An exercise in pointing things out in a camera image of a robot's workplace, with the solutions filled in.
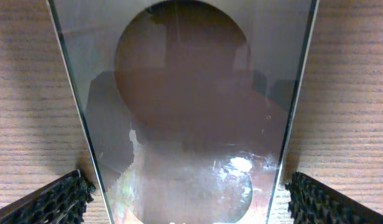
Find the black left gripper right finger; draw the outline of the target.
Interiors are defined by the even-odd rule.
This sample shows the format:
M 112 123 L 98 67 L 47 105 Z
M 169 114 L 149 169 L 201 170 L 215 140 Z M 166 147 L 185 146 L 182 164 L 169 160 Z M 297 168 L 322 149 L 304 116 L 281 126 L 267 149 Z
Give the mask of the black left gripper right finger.
M 288 211 L 294 223 L 383 224 L 383 215 L 302 172 L 285 184 Z

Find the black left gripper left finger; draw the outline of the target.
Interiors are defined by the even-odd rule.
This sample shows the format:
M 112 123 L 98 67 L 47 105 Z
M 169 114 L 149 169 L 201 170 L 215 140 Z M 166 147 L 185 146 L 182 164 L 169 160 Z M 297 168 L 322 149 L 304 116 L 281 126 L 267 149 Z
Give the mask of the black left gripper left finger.
M 69 172 L 0 209 L 0 224 L 83 223 L 95 185 L 81 170 Z

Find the rose gold Galaxy smartphone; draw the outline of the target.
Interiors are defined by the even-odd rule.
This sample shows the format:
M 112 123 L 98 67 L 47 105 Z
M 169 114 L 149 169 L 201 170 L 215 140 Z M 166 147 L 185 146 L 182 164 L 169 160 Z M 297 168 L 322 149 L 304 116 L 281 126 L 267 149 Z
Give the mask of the rose gold Galaxy smartphone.
M 318 6 L 48 2 L 111 223 L 267 223 Z

